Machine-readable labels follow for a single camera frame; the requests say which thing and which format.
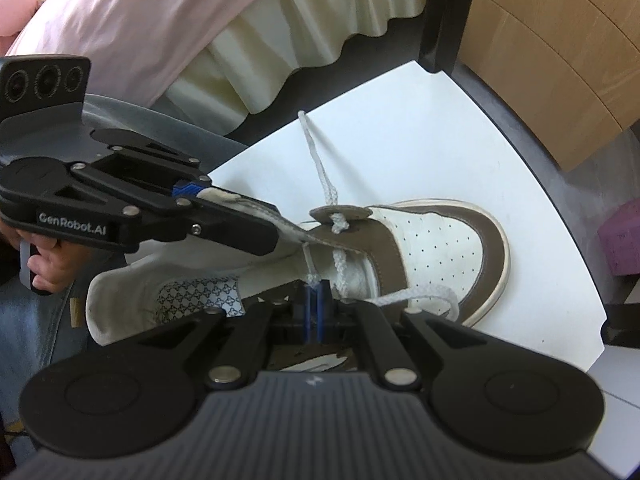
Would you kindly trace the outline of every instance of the camera lens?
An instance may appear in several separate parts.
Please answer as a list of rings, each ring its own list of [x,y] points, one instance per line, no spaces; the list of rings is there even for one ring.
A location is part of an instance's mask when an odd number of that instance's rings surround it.
[[[82,82],[82,69],[79,66],[73,67],[66,74],[65,77],[65,90],[67,92],[75,92],[78,90],[80,83]]]
[[[47,65],[40,69],[36,78],[36,96],[40,99],[51,97],[60,85],[60,68]]]
[[[22,99],[27,93],[29,77],[24,70],[18,70],[9,76],[4,88],[4,96],[10,103],[15,103]]]

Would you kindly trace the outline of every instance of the human hand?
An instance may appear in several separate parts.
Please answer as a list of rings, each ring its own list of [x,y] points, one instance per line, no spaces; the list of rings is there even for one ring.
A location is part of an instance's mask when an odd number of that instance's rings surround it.
[[[34,254],[27,262],[27,266],[36,274],[32,285],[38,290],[64,290],[91,259],[91,248],[24,231],[16,232],[20,238],[35,245],[40,253]]]
[[[2,239],[7,242],[11,247],[13,247],[16,251],[20,250],[20,235],[18,231],[13,227],[9,227],[2,220],[0,220],[0,235],[2,235]]]

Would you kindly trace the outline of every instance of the wooden cabinet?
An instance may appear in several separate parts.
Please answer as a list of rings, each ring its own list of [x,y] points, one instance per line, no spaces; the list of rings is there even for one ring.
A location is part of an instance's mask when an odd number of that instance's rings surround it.
[[[640,0],[473,0],[460,59],[565,170],[640,118]]]

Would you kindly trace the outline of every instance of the black handle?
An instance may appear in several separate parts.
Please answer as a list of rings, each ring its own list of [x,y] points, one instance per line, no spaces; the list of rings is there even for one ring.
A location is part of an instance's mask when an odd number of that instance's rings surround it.
[[[29,258],[34,254],[38,254],[38,250],[35,245],[31,245],[27,240],[20,241],[20,282],[27,287],[31,292],[35,292],[39,296],[50,296],[51,293],[47,290],[38,290],[33,287],[33,279],[36,277],[34,272],[27,267]]]

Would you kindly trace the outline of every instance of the white table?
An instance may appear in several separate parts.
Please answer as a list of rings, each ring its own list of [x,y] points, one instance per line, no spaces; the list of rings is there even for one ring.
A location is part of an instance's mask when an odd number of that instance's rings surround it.
[[[511,245],[504,294],[475,326],[587,370],[603,349],[602,303],[545,191],[494,124],[444,73],[398,67],[309,113],[339,202],[417,198],[473,202]],[[295,121],[213,171],[216,186],[278,206],[299,222],[324,205]]]
[[[640,282],[625,303],[640,302]],[[607,346],[589,374],[602,388],[604,420],[590,452],[619,478],[627,478],[640,464],[640,350]]]

